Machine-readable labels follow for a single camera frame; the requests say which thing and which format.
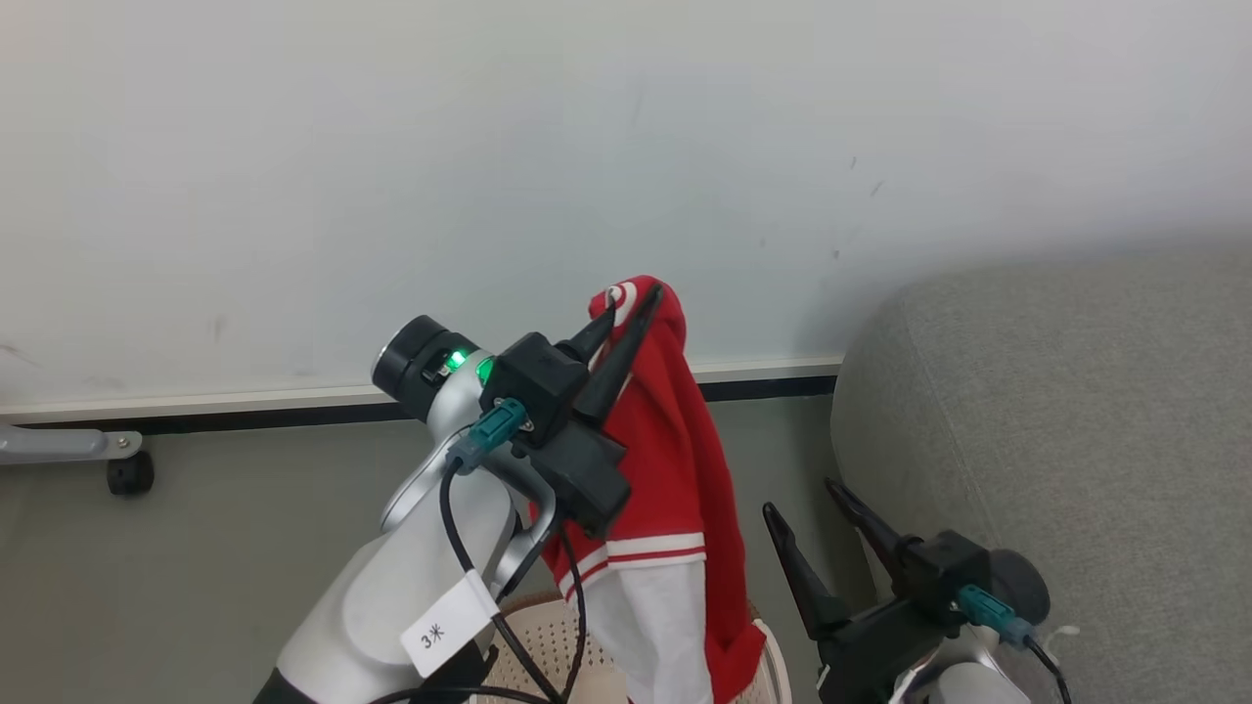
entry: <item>baseboard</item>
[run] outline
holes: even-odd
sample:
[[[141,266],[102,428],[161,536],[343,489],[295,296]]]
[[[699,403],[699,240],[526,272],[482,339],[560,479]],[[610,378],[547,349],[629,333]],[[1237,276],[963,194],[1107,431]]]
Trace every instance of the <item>baseboard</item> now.
[[[839,373],[843,357],[813,360],[782,360],[771,362],[744,362],[726,365],[694,365],[691,372],[710,401],[739,398],[767,398],[777,396],[813,396],[829,393],[834,377]],[[244,393],[207,393],[199,396],[168,396],[125,398],[111,401],[83,401],[69,403],[36,403],[29,406],[0,406],[0,422],[13,425],[61,425],[94,421],[124,421],[128,428],[140,425],[159,427],[159,420],[177,421],[175,426],[204,430],[228,427],[275,427],[279,425],[321,425],[322,422],[362,422],[404,417],[398,407],[373,386],[341,386],[327,388],[302,388],[288,391],[258,391]],[[243,425],[228,421],[227,416],[257,415],[257,421],[270,418],[265,425]],[[222,416],[220,422],[194,423],[194,416]],[[294,422],[278,422],[283,417]],[[359,418],[339,420],[333,418]],[[310,422],[299,422],[305,418]],[[140,420],[151,420],[139,423]],[[168,430],[165,432],[197,432],[195,430]]]

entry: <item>teal connector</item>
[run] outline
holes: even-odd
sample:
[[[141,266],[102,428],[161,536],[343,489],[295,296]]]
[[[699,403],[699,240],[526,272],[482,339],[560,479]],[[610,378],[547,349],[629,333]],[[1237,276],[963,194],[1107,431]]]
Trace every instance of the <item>teal connector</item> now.
[[[1018,618],[1008,604],[969,584],[957,593],[957,605],[975,626],[987,626],[1000,634],[1000,640],[1018,650],[1025,650],[1027,636],[1034,636],[1034,626]]]
[[[516,398],[506,398],[487,411],[470,432],[448,448],[448,462],[461,461],[457,471],[468,474],[482,463],[492,450],[508,442],[526,423],[526,407]]]

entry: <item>white stripe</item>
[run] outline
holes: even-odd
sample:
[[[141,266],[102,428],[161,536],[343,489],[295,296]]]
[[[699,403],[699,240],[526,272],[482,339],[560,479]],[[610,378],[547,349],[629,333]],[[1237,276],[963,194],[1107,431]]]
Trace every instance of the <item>white stripe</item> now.
[[[640,567],[664,567],[666,565],[685,565],[687,562],[704,562],[705,551],[691,552],[687,555],[672,555],[670,557],[645,557],[642,560],[625,559],[620,561],[608,562],[610,570],[636,570]]]
[[[617,301],[617,312],[613,313],[613,327],[617,327],[630,318],[630,311],[635,307],[635,298],[639,297],[639,289],[635,288],[635,282],[623,281],[621,284],[610,288],[612,293],[610,296]]]
[[[608,549],[601,545],[598,550],[588,552],[582,560],[578,560],[578,575],[585,575],[590,572],[591,567],[595,567],[600,562],[606,562],[607,560],[608,560]],[[582,586],[586,588],[588,584],[591,582],[583,581]],[[573,588],[573,572],[566,570],[565,576],[562,576],[561,581],[557,582],[557,588],[561,590],[561,596],[565,596],[565,594],[570,591],[571,588]]]
[[[632,537],[629,540],[610,540],[605,544],[612,556],[639,555],[640,552],[670,552],[704,547],[702,532],[684,532],[679,535],[656,535],[652,537]]]

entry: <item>white wall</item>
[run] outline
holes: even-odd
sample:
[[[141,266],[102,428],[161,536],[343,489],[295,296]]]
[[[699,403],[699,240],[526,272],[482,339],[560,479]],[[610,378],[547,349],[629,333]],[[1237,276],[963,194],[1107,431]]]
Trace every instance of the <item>white wall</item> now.
[[[417,313],[558,336],[640,272],[694,363],[838,356],[933,271],[1237,233],[1248,26],[1224,0],[10,1],[0,412],[364,385]]]

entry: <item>green led light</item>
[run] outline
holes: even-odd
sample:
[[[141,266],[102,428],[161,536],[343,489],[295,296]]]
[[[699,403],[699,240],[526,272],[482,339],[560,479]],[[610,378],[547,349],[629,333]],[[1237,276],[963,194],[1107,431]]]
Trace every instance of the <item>green led light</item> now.
[[[444,366],[448,367],[449,372],[454,372],[461,368],[461,365],[464,363],[466,363],[466,353],[457,349],[452,355],[448,355],[448,361],[444,362]]]
[[[496,358],[495,357],[487,357],[482,362],[478,362],[478,368],[475,370],[475,371],[478,372],[478,381],[482,382],[485,386],[487,383],[487,377],[491,376],[491,370],[495,366],[496,366]]]

